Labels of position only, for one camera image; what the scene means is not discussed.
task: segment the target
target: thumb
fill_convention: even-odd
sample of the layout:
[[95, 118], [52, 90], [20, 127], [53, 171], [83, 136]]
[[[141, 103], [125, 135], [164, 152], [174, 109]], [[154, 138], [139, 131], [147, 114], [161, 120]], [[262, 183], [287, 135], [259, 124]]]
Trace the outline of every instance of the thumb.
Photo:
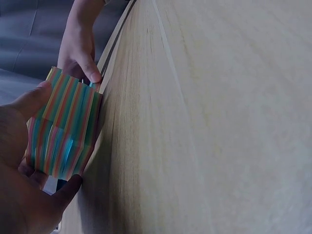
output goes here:
[[101, 81], [101, 73], [98, 71], [98, 68], [94, 63], [91, 55], [83, 54], [82, 56], [77, 58], [77, 63], [91, 82], [97, 83]]
[[73, 175], [70, 180], [55, 194], [52, 198], [58, 205], [58, 209], [63, 213], [68, 204], [73, 200], [82, 184], [82, 178], [79, 175]]
[[23, 94], [14, 102], [9, 104], [9, 106], [19, 111], [23, 115], [25, 121], [27, 121], [48, 102], [51, 93], [51, 83], [44, 81], [41, 82], [36, 89]]

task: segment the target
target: wrist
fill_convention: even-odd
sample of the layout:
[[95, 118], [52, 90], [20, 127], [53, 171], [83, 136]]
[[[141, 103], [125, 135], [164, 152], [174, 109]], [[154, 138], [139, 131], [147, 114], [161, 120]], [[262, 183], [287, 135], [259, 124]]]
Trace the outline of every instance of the wrist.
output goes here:
[[103, 0], [75, 0], [67, 24], [79, 24], [84, 27], [93, 27], [103, 6]]

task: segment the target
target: plywood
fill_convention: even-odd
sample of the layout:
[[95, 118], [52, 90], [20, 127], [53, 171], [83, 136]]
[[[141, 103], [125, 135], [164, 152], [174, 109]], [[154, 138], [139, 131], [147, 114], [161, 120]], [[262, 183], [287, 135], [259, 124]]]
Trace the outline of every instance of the plywood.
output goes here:
[[309, 0], [138, 0], [62, 233], [312, 232]]

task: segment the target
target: hand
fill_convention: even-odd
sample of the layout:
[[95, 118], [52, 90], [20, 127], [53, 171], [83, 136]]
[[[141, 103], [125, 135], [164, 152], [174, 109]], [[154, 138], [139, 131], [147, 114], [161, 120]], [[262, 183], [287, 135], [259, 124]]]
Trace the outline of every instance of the hand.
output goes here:
[[0, 228], [6, 234], [50, 233], [80, 188], [74, 175], [54, 195], [41, 189], [48, 178], [26, 165], [26, 122], [48, 101], [51, 84], [41, 83], [9, 105], [0, 106]]
[[58, 55], [58, 68], [76, 78], [88, 78], [92, 83], [101, 81], [94, 62], [95, 42], [92, 26], [68, 19]]

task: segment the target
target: striped paper bag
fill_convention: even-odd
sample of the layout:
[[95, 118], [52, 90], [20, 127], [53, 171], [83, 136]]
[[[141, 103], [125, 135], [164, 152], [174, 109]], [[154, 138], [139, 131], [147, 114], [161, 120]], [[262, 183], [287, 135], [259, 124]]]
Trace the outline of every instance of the striped paper bag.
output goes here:
[[93, 152], [102, 95], [53, 67], [47, 77], [52, 95], [28, 122], [27, 163], [68, 180], [82, 174]]

